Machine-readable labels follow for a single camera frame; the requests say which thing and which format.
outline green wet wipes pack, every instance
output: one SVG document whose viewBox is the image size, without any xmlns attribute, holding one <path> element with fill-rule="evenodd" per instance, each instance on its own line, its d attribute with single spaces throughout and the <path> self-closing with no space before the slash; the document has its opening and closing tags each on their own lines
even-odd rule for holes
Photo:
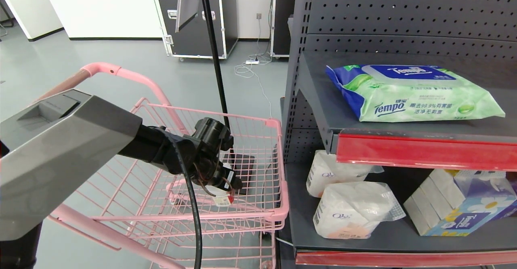
<svg viewBox="0 0 517 269">
<path fill-rule="evenodd" d="M 361 122 L 504 118 L 487 90 L 438 66 L 327 66 L 326 72 Z"/>
</svg>

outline black tripod stand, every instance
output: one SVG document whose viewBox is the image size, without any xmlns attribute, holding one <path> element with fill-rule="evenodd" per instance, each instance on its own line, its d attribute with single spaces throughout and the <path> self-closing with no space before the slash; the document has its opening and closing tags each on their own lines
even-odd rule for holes
<svg viewBox="0 0 517 269">
<path fill-rule="evenodd" d="M 216 72 L 217 88 L 219 89 L 219 99 L 223 113 L 228 113 L 226 104 L 225 88 L 221 74 L 221 64 L 219 63 L 219 52 L 217 50 L 216 33 L 214 30 L 214 22 L 212 21 L 212 9 L 210 8 L 210 0 L 201 0 L 203 2 L 203 10 L 205 11 L 206 26 L 208 29 L 208 37 L 210 39 L 210 47 L 212 48 L 212 60 L 214 61 L 214 69 Z M 225 125 L 229 129 L 228 117 L 225 116 Z"/>
<path fill-rule="evenodd" d="M 225 88 L 223 86 L 223 79 L 221 74 L 221 65 L 219 63 L 219 52 L 217 50 L 216 33 L 214 30 L 214 22 L 212 21 L 212 9 L 210 8 L 210 0 L 201 0 L 203 3 L 203 10 L 205 11 L 206 26 L 208 29 L 208 37 L 210 39 L 210 47 L 212 48 L 212 59 L 214 61 L 214 69 L 216 72 L 217 87 L 219 89 L 219 99 L 221 100 L 222 112 L 227 114 L 228 108 L 226 104 Z M 228 117 L 225 116 L 225 126 L 229 126 Z M 233 147 L 229 150 L 229 157 L 225 160 L 229 161 L 235 171 L 239 171 L 239 177 L 242 179 L 244 187 L 238 191 L 239 194 L 245 195 L 247 193 L 246 183 L 251 177 L 251 168 L 255 165 L 255 157 L 251 155 L 235 154 Z"/>
</svg>

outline shopping basket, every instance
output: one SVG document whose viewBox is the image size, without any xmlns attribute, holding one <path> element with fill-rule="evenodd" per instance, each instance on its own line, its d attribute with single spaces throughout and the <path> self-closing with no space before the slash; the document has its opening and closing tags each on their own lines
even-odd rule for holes
<svg viewBox="0 0 517 269">
<path fill-rule="evenodd" d="M 250 268 L 255 262 L 261 268 L 274 268 L 274 231 L 283 228 L 289 209 L 280 122 L 173 107 L 152 80 L 109 63 L 86 65 L 40 99 L 73 88 L 98 72 L 151 88 L 160 103 L 142 98 L 131 109 L 144 125 L 190 135 L 202 118 L 223 122 L 228 117 L 234 147 L 221 151 L 220 160 L 233 164 L 244 188 L 231 195 L 231 205 L 221 207 L 195 187 L 205 243 L 203 267 Z M 80 205 L 71 208 L 69 202 Z M 186 254 L 195 251 L 195 233 L 185 179 L 138 160 L 115 156 L 48 218 L 110 249 L 128 249 L 152 261 L 151 266 L 193 265 L 193 255 Z M 262 240 L 260 232 L 270 233 L 272 240 Z"/>
</svg>

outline toilet paper roll pack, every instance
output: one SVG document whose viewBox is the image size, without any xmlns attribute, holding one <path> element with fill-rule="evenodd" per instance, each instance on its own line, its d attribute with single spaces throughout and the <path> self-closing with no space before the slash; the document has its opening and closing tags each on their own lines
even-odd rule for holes
<svg viewBox="0 0 517 269">
<path fill-rule="evenodd" d="M 363 181 L 327 185 L 313 222 L 324 238 L 364 239 L 380 222 L 405 216 L 387 184 Z"/>
<path fill-rule="evenodd" d="M 364 181 L 368 173 L 381 172 L 384 172 L 382 166 L 338 163 L 335 154 L 317 150 L 307 177 L 307 192 L 321 197 L 328 184 Z"/>
</svg>

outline red shelf edge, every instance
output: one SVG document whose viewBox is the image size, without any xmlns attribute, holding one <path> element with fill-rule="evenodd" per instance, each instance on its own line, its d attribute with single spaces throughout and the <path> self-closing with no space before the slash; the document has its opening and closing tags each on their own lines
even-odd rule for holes
<svg viewBox="0 0 517 269">
<path fill-rule="evenodd" d="M 463 267 L 517 263 L 517 251 L 467 253 L 297 252 L 296 264 L 350 267 Z"/>
<path fill-rule="evenodd" d="M 338 162 L 517 171 L 517 144 L 341 133 Z"/>
</svg>

